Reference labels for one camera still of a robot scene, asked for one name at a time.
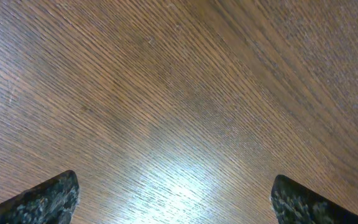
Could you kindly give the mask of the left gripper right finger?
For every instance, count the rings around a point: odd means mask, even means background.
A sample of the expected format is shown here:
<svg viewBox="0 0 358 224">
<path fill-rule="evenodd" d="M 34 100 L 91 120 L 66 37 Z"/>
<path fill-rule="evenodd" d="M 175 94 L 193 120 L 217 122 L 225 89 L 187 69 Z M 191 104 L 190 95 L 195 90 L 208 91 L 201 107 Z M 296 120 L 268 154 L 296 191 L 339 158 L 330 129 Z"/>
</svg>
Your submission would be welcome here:
<svg viewBox="0 0 358 224">
<path fill-rule="evenodd" d="M 358 215 L 285 175 L 277 175 L 270 194 L 279 224 L 358 224 Z"/>
</svg>

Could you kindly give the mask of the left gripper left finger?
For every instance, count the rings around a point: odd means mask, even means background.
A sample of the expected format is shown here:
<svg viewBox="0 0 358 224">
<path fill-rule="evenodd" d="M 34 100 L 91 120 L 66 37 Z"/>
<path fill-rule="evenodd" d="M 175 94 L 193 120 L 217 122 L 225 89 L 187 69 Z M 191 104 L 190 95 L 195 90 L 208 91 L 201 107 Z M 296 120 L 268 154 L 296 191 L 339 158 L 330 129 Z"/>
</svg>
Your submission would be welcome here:
<svg viewBox="0 0 358 224">
<path fill-rule="evenodd" d="M 67 170 L 0 203 L 0 223 L 69 224 L 79 197 L 77 176 Z"/>
</svg>

